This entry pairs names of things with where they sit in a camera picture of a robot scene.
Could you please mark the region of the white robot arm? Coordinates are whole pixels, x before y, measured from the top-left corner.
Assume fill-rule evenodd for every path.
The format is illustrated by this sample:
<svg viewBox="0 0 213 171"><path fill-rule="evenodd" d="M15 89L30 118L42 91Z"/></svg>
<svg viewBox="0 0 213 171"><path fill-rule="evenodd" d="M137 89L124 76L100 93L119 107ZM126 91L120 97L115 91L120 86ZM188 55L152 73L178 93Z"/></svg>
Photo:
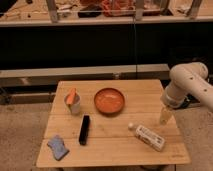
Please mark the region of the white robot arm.
<svg viewBox="0 0 213 171"><path fill-rule="evenodd" d="M164 89L161 101L164 104L159 122L166 125L173 111L178 109L186 96L191 94L213 112L213 85L206 81L208 68L201 62L178 64L169 72L170 83Z"/></svg>

